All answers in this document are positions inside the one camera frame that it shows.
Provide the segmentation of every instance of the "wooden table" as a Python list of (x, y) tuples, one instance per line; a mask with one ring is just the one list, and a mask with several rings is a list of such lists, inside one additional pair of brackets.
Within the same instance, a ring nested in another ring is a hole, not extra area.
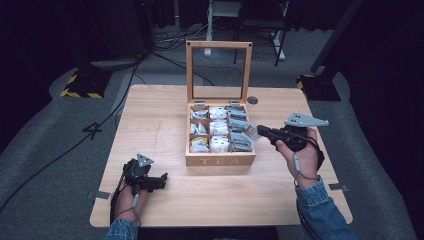
[[(254, 124), (279, 128), (293, 112), (312, 115), (298, 89), (249, 88), (248, 96), (259, 99), (258, 104), (247, 106)], [(142, 226), (299, 224), (293, 177), (268, 139), (261, 138), (255, 145), (252, 166), (186, 167), (186, 97), (186, 86), (131, 87), (99, 191), (113, 193), (123, 165), (141, 153), (155, 161), (149, 176), (169, 173), (165, 189), (149, 194)], [(342, 190), (328, 187), (338, 180), (319, 132), (318, 142), (326, 156), (319, 174), (350, 223), (352, 215)], [(110, 198), (96, 199), (90, 218), (93, 226), (109, 226), (109, 204)]]

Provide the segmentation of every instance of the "chair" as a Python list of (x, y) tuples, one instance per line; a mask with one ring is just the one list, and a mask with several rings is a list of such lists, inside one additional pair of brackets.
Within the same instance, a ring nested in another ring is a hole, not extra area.
[[(287, 31), (284, 24), (285, 12), (283, 3), (285, 2), (287, 1), (242, 0), (233, 41), (239, 41), (240, 31), (246, 29), (251, 31), (274, 31), (273, 43), (278, 44), (279, 32), (282, 31), (283, 35), (279, 42), (275, 61), (275, 66), (277, 66)], [(236, 63), (236, 60), (237, 50), (234, 53), (234, 63)]]

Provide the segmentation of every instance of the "hand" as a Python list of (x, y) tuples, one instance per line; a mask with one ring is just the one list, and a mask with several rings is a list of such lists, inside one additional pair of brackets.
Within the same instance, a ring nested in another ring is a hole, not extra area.
[(119, 194), (118, 201), (115, 207), (115, 216), (116, 219), (126, 219), (132, 221), (134, 224), (139, 225), (140, 215), (143, 209), (144, 203), (147, 199), (147, 190), (140, 191), (137, 204), (134, 209), (132, 209), (132, 204), (134, 201), (134, 196), (131, 192), (131, 186), (126, 186), (125, 180), (121, 184), (121, 194)]
[[(308, 137), (317, 139), (317, 133), (312, 128), (308, 128)], [(294, 152), (287, 147), (287, 145), (281, 141), (277, 141), (278, 151), (283, 155), (283, 157), (287, 161), (287, 167), (291, 173), (291, 175), (296, 178), (298, 186), (301, 188), (311, 187), (317, 183), (318, 175), (317, 175), (317, 166), (318, 166), (318, 154), (317, 150), (311, 145), (307, 144), (306, 147), (299, 152), (297, 152), (297, 156), (299, 158), (300, 163), (300, 172), (303, 174), (298, 174), (296, 171), (296, 167), (294, 164), (293, 155)]]

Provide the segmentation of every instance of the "denim sleeve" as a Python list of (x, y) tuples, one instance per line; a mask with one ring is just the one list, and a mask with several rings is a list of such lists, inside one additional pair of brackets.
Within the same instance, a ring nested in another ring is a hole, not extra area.
[[(321, 177), (312, 187), (296, 187), (296, 194), (300, 212), (319, 239), (356, 239), (333, 199), (328, 196)], [(308, 231), (306, 236), (313, 239)]]
[(137, 226), (125, 219), (116, 219), (110, 225), (105, 240), (137, 240)]

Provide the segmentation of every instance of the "wooden box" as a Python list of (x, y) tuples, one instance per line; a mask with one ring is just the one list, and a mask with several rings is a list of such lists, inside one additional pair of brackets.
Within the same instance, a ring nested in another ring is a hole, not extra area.
[[(212, 50), (212, 56), (209, 58), (205, 57), (202, 52), (208, 48)], [(248, 142), (247, 138), (240, 138), (242, 136), (241, 129), (246, 124), (245, 121), (249, 122), (246, 99), (249, 86), (252, 43), (187, 41), (186, 49), (188, 102), (186, 165), (252, 165), (256, 155), (253, 144), (249, 146), (246, 144), (246, 141)], [(233, 56), (235, 56), (234, 52), (236, 49), (237, 64), (233, 64)], [(204, 70), (205, 68), (209, 69), (209, 75)], [(198, 84), (199, 79), (195, 79), (197, 76), (201, 76), (200, 84)], [(210, 86), (203, 86), (203, 83), (207, 83)], [(202, 110), (208, 110), (208, 113), (204, 114)], [(200, 116), (202, 119), (193, 118), (193, 112), (196, 118)]]

